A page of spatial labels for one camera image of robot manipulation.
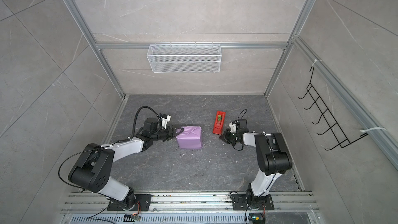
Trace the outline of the red tape dispenser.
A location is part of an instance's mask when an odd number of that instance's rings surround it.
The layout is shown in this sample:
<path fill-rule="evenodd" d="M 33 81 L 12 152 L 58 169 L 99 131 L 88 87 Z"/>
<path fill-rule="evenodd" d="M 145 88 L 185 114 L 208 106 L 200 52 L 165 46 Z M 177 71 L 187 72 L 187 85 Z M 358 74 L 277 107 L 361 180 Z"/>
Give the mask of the red tape dispenser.
<path fill-rule="evenodd" d="M 217 111 L 216 119 L 213 127 L 213 134 L 221 135 L 223 133 L 223 125 L 226 113 L 223 111 Z"/>

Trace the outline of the aluminium rail base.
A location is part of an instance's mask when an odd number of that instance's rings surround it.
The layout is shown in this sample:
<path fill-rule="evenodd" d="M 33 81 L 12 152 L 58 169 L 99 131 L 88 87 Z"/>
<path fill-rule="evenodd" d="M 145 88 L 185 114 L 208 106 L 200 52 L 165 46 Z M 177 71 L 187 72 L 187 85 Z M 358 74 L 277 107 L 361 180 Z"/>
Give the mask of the aluminium rail base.
<path fill-rule="evenodd" d="M 63 224 L 323 224 L 310 192 L 272 192 L 247 204 L 242 192 L 139 192 L 130 211 L 104 196 L 69 194 L 61 206 Z"/>

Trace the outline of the pink wrapping paper sheet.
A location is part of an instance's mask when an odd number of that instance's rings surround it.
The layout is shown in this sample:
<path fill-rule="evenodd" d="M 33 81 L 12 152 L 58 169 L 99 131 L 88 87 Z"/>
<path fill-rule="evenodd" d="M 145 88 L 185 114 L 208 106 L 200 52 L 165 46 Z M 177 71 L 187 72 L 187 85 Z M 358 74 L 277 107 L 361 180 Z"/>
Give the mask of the pink wrapping paper sheet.
<path fill-rule="evenodd" d="M 176 136 L 177 143 L 180 149 L 201 149 L 202 128 L 199 126 L 182 127 L 184 131 Z"/>

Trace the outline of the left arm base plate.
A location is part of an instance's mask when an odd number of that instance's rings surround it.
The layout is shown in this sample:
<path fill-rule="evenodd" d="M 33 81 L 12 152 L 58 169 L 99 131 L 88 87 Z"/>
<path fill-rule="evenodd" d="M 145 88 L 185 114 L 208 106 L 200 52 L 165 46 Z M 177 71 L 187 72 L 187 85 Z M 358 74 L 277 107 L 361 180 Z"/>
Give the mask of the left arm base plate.
<path fill-rule="evenodd" d="M 148 211 L 151 203 L 152 195 L 150 194 L 138 194 L 138 195 L 128 195 L 125 200 L 117 201 L 111 199 L 108 211 Z"/>

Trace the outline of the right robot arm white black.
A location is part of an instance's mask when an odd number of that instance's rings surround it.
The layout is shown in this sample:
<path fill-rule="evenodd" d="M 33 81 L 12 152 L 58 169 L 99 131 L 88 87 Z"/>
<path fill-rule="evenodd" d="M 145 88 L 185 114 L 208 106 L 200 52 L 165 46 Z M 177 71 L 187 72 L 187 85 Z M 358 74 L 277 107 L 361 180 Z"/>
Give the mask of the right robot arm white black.
<path fill-rule="evenodd" d="M 292 169 L 293 160 L 281 133 L 250 132 L 247 120 L 237 119 L 230 123 L 220 136 L 227 144 L 256 149 L 259 171 L 248 185 L 244 194 L 232 191 L 229 197 L 234 210 L 259 209 L 273 210 L 270 190 L 277 179 Z"/>

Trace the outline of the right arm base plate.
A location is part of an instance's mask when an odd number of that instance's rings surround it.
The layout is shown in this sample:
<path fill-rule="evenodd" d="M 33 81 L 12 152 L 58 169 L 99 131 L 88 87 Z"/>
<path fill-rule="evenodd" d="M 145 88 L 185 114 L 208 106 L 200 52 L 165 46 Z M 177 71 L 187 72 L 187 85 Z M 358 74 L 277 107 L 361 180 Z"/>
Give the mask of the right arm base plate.
<path fill-rule="evenodd" d="M 255 197 L 232 192 L 229 194 L 229 197 L 232 201 L 232 206 L 235 211 L 243 211 L 249 209 L 262 209 L 266 211 L 273 211 L 275 209 L 271 195 Z"/>

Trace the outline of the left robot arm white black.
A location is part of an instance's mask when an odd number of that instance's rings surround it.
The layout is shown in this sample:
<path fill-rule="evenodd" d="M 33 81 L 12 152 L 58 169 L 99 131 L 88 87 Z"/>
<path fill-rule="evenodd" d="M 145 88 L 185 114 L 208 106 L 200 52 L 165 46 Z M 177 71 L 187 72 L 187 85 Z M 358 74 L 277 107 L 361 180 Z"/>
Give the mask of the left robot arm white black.
<path fill-rule="evenodd" d="M 134 189 L 111 177 L 113 164 L 147 150 L 155 141 L 166 142 L 182 134 L 183 127 L 167 125 L 166 121 L 165 118 L 148 118 L 136 134 L 125 140 L 106 145 L 87 145 L 68 175 L 69 182 L 125 206 L 133 204 Z"/>

